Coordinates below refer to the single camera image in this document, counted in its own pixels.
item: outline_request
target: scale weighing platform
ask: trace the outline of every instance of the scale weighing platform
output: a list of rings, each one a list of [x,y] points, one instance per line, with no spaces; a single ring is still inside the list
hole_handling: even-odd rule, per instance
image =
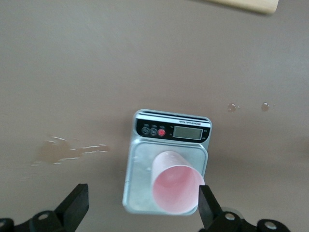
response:
[[[123,205],[130,213],[170,215],[153,197],[155,158],[176,152],[204,177],[208,159],[211,121],[202,116],[143,109],[135,113],[129,149]],[[190,211],[181,213],[190,215]]]

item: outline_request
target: scale control panel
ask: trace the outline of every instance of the scale control panel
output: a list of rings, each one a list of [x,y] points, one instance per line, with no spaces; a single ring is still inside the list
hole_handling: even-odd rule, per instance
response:
[[[211,131],[211,123],[202,117],[140,112],[136,116],[137,134],[146,138],[203,143]]]

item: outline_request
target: scale display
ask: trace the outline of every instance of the scale display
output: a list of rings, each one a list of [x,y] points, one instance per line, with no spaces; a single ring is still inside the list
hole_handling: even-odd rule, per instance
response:
[[[182,138],[182,139],[201,140],[202,134],[203,134],[203,129],[175,126],[173,137]]]

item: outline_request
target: wooden board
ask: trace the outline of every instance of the wooden board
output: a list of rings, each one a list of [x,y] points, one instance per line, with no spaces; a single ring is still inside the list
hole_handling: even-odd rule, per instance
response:
[[[207,0],[264,14],[276,11],[279,0]]]

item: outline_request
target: screw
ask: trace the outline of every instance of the screw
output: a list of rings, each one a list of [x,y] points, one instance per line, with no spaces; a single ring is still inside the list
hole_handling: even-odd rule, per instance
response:
[[[271,221],[265,222],[265,226],[267,228],[271,229],[271,230],[275,230],[277,228],[277,226],[274,223],[272,223]]]
[[[230,221],[234,221],[234,220],[235,220],[235,216],[234,216],[233,214],[231,214],[231,213],[227,213],[227,214],[225,215],[225,218],[226,218],[227,220],[230,220]]]
[[[2,226],[4,226],[4,225],[5,225],[5,220],[3,219],[3,220],[0,221],[0,228],[1,228]]]
[[[46,213],[46,214],[42,214],[42,215],[40,215],[39,216],[39,220],[44,220],[44,219],[46,219],[46,218],[48,218],[48,214]]]

